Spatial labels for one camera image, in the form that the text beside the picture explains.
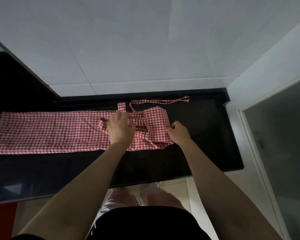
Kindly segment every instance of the leg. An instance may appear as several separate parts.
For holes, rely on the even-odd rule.
[[[158,188],[156,183],[152,183],[144,188],[140,196],[143,202],[148,202],[148,206],[173,206],[185,210],[177,198],[163,189]]]
[[[128,206],[140,206],[136,197],[128,192],[128,190],[124,188],[116,188],[109,195],[107,201],[100,208],[97,218],[102,216],[104,213],[109,210],[120,208],[120,207],[128,207]]]

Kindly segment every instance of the black table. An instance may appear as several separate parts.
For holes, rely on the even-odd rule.
[[[170,122],[184,124],[198,146],[222,170],[243,168],[221,89],[154,92],[140,94],[69,97],[55,102],[57,111],[116,110],[118,102],[133,99],[177,99],[189,95],[190,102],[159,105]],[[144,110],[157,104],[138,104]],[[76,153],[0,155],[0,202],[19,201],[54,195],[88,167],[102,150]],[[176,144],[165,149],[127,151],[110,183],[110,188],[171,180],[190,176],[187,161]]]

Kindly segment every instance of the person's left arm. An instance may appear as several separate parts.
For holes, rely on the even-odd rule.
[[[116,112],[107,122],[111,145],[35,215],[20,234],[45,240],[84,240],[103,202],[114,170],[135,133],[128,113]]]

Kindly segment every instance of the red and white checkered apron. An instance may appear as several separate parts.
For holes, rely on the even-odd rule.
[[[165,109],[135,111],[132,104],[171,104],[177,100],[133,100],[129,123],[136,125],[128,151],[163,149],[173,144],[166,131],[170,126]],[[125,112],[125,103],[118,103]],[[0,115],[0,154],[43,154],[106,150],[110,146],[106,121],[115,111],[3,112]]]

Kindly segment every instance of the hand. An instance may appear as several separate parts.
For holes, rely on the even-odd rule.
[[[107,122],[108,135],[111,144],[121,143],[126,148],[133,140],[136,126],[128,125],[129,114],[127,112],[115,112]]]
[[[187,128],[179,121],[174,122],[171,127],[167,128],[167,132],[173,142],[182,146],[191,140]]]

